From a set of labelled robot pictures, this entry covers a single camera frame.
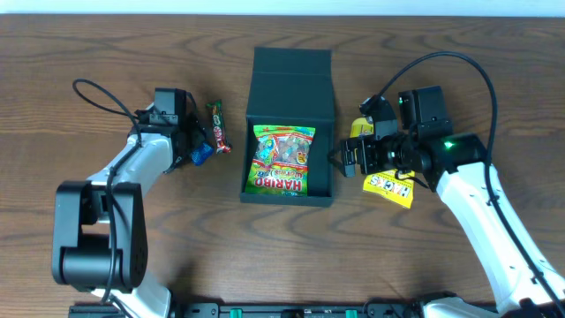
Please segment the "blue Oreo cookie pack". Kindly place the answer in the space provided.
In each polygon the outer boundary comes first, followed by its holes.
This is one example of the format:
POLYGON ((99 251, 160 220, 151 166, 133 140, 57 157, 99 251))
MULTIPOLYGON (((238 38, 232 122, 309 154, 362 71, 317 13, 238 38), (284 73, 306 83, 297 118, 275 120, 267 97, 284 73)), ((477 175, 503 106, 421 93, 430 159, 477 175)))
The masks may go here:
POLYGON ((207 141, 203 141, 191 152, 192 163, 201 166, 214 152, 215 149, 207 141))

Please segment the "yellow Mentos gum bottle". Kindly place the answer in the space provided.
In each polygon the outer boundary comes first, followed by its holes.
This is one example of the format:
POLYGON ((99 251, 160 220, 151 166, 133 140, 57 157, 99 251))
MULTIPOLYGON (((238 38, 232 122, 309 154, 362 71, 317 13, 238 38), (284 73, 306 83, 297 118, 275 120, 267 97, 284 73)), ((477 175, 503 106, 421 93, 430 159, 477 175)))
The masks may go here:
POLYGON ((373 124, 370 123, 365 117, 355 119, 350 127, 350 137, 360 137, 374 134, 373 124))

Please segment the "yellow Hacks candy bag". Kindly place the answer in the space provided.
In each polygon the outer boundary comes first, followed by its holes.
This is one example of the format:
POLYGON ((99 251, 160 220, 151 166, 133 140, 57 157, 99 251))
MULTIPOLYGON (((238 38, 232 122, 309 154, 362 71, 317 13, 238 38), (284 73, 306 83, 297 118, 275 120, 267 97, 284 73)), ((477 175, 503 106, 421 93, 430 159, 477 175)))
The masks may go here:
POLYGON ((365 177, 363 191, 377 194, 403 208, 411 208, 414 199, 414 172, 407 174, 387 170, 365 177))

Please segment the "green Haribo gummy bag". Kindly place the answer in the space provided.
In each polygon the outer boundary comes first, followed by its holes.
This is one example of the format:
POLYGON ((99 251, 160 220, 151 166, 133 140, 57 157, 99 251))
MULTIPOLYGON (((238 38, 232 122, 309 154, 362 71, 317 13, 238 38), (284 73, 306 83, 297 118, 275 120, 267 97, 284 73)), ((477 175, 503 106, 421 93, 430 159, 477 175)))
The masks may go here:
POLYGON ((246 193, 302 197, 308 193, 308 158, 313 127, 255 125, 258 141, 246 193))

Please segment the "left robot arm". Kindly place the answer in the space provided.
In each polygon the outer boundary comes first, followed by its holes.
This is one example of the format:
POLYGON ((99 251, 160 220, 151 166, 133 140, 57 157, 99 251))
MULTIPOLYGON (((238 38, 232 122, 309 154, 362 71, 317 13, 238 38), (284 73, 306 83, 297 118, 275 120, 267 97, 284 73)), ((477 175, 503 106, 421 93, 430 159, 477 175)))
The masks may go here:
POLYGON ((158 88, 132 121, 124 148, 83 181, 56 190, 51 272, 58 284, 98 297, 70 317, 182 317, 185 308, 147 270, 143 199, 164 174, 192 160, 205 134, 192 94, 158 88))

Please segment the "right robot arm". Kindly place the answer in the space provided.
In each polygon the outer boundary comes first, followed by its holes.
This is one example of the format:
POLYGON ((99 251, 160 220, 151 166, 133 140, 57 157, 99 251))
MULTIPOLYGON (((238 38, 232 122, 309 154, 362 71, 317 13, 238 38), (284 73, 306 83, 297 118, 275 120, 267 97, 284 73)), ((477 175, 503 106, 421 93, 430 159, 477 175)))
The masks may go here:
POLYGON ((491 285, 500 317, 562 317, 564 278, 531 239, 477 135, 456 134, 440 87, 399 93, 394 112, 381 95, 359 106, 371 129, 342 140, 329 161, 345 176, 393 170, 423 175, 463 228, 491 285))

